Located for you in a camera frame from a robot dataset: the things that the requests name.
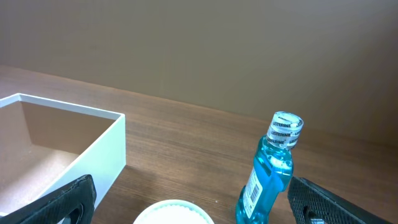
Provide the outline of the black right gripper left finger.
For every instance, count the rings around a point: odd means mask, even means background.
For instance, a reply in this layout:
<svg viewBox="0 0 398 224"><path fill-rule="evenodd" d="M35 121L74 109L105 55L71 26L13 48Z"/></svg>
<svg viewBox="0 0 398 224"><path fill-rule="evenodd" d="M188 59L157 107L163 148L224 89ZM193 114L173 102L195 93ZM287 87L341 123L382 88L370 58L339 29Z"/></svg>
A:
<svg viewBox="0 0 398 224"><path fill-rule="evenodd" d="M90 223L95 200L93 178L86 174L1 217L1 224Z"/></svg>

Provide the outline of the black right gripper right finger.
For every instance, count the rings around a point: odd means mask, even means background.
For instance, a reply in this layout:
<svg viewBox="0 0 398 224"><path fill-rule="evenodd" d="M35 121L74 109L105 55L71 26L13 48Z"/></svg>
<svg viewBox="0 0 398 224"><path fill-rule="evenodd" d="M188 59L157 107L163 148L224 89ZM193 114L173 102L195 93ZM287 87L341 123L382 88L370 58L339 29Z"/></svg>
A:
<svg viewBox="0 0 398 224"><path fill-rule="evenodd" d="M303 177L291 179L288 200L301 224L391 224Z"/></svg>

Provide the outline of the blue mouthwash bottle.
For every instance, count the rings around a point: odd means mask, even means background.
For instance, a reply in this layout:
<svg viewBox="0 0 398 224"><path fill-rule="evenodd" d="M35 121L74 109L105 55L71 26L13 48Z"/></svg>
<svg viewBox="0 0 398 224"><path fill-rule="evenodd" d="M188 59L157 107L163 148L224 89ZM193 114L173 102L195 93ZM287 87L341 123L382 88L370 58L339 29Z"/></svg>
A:
<svg viewBox="0 0 398 224"><path fill-rule="evenodd" d="M236 204L237 223L267 223L279 193L286 190L294 171L291 150L303 120L285 111L274 113L267 133L259 140L247 184Z"/></svg>

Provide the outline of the white round cotton swab jar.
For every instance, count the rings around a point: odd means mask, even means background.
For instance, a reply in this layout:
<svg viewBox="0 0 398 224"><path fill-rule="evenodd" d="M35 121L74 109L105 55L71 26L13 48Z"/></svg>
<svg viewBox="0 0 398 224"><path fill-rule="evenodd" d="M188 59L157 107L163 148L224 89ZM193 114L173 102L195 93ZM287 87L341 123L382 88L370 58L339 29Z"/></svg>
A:
<svg viewBox="0 0 398 224"><path fill-rule="evenodd" d="M142 211L133 224L214 224L199 206L185 200L163 200Z"/></svg>

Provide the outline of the white cardboard box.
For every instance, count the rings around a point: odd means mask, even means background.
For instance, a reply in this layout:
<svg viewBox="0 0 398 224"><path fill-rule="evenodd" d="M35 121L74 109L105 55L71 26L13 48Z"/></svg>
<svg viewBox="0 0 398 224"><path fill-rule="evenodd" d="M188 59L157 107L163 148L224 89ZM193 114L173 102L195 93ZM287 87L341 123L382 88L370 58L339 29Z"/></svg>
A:
<svg viewBox="0 0 398 224"><path fill-rule="evenodd" d="M1 99L1 215L86 174L98 206L125 165L124 114L23 93Z"/></svg>

